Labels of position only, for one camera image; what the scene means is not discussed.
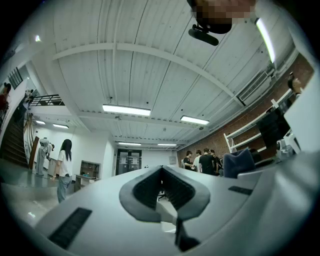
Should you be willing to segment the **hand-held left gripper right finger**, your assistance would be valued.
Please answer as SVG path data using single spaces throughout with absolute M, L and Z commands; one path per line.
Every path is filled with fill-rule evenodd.
M 172 227 L 174 245 L 186 252 L 199 246 L 238 212 L 256 182 L 165 166 L 161 185 L 170 187 L 161 201 L 161 222 Z

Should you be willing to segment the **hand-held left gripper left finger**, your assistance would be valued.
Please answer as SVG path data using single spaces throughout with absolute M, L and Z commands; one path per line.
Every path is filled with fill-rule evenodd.
M 35 226 L 45 237 L 78 208 L 91 213 L 67 252 L 79 256 L 174 256 L 173 235 L 160 223 L 142 222 L 128 214 L 119 200 L 123 184 L 146 173 L 136 170 L 99 180 L 71 195 L 50 210 Z

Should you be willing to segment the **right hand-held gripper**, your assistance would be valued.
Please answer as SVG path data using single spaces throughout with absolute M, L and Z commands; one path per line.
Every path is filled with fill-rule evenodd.
M 301 81 L 292 73 L 289 75 L 287 85 L 294 93 L 295 100 L 284 114 L 289 131 L 283 139 L 277 141 L 276 155 L 291 157 L 300 153 L 318 153 L 320 151 L 320 86 L 313 77 L 303 89 Z

